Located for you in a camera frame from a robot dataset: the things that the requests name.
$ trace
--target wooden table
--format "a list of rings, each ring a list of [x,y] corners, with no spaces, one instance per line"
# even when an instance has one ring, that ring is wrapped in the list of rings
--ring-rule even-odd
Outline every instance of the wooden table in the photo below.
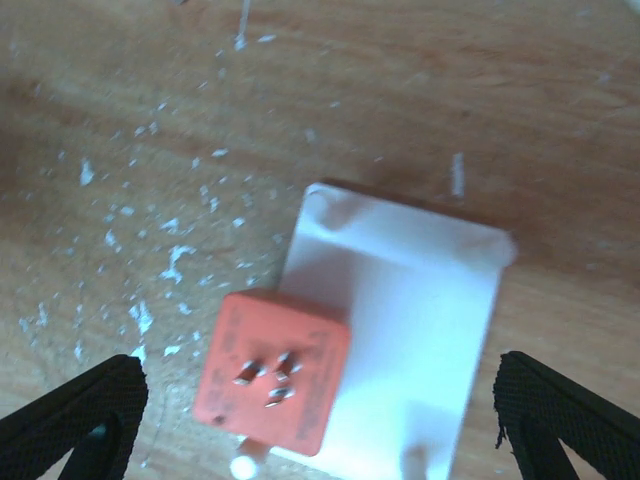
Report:
[[[324,177],[518,241],[453,478],[519,478],[509,448],[493,449],[507,350],[640,415],[630,10],[254,0],[235,51],[241,10],[0,2],[0,416],[144,344],[151,396],[128,478],[227,478],[235,440],[189,412],[216,310],[227,292],[276,284],[301,192]],[[176,262],[180,282],[161,277],[175,246],[195,249]],[[143,337],[130,315],[141,302]],[[265,475],[321,477],[277,458]]]

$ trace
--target white plastic tray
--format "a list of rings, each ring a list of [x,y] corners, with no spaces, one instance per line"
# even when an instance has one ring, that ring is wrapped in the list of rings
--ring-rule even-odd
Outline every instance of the white plastic tray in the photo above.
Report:
[[[514,257],[502,230],[310,186],[280,290],[346,308],[353,338],[320,453],[274,452],[345,479],[448,478]]]

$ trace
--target metal prong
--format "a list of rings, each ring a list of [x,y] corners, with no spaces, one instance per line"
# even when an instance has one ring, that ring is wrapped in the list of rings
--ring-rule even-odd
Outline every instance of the metal prong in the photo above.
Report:
[[[280,365],[278,365],[278,368],[276,368],[275,373],[276,378],[279,382],[285,382],[289,380],[291,374],[297,372],[302,367],[302,365],[297,363],[296,357],[293,352],[287,352],[280,355],[278,361],[280,362]]]
[[[264,367],[256,360],[245,363],[242,366],[242,371],[236,378],[233,379],[233,383],[236,385],[249,385],[256,377],[264,374]]]
[[[269,392],[269,397],[271,399],[265,404],[265,408],[275,407],[276,405],[280,405],[287,398],[295,395],[295,393],[296,391],[293,387],[274,388]]]

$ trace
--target wood grain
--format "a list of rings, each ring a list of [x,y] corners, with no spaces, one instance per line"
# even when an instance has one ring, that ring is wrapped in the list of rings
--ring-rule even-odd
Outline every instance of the wood grain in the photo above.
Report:
[[[518,241],[453,478],[519,478],[509,448],[493,449],[504,351],[640,415],[640,23],[628,7],[254,0],[236,52],[240,12],[240,0],[0,1],[0,416],[143,342],[151,397],[128,478],[227,478],[235,441],[189,413],[216,311],[229,291],[277,283],[302,190],[323,177]],[[161,229],[173,218],[192,231]],[[159,278],[175,245],[197,249],[178,284]],[[154,317],[142,339],[128,313],[140,301]],[[164,357],[168,345],[181,349]],[[265,474],[320,477],[277,458]]]

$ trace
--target black mesh texture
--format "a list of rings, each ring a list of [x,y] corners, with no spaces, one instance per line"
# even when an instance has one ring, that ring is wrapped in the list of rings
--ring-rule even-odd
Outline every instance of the black mesh texture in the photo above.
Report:
[[[524,480],[577,479],[562,439],[610,480],[640,479],[640,420],[521,352],[502,355],[493,387],[500,434]]]
[[[124,476],[147,403],[137,358],[117,355],[0,421],[0,479],[42,476],[75,447],[61,479]],[[105,425],[109,442],[88,434]]]

